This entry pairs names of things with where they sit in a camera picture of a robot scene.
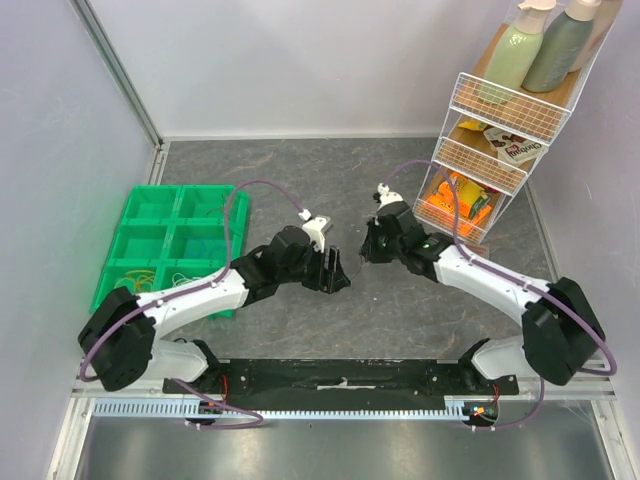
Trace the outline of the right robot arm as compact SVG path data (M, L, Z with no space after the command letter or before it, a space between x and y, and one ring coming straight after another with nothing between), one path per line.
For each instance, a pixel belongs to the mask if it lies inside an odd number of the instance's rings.
M469 393L508 375L532 374L564 386L606 339L577 282L530 278L476 259L450 236L426 233L402 205L388 205L368 219L361 254L373 264L398 260L412 274L469 293L520 326L514 337L482 340L466 352L457 377Z

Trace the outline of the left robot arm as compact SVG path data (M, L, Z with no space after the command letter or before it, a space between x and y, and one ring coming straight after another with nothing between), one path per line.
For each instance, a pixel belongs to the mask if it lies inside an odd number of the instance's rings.
M146 294L118 287L106 295L78 336L85 354L80 377L99 382L107 392L140 379L165 378L184 380L198 393L211 392L220 371L208 347L196 340L169 342L166 335L265 300L290 283L325 294L351 284L339 249L326 245L322 228L312 222L287 226L269 244L181 286Z

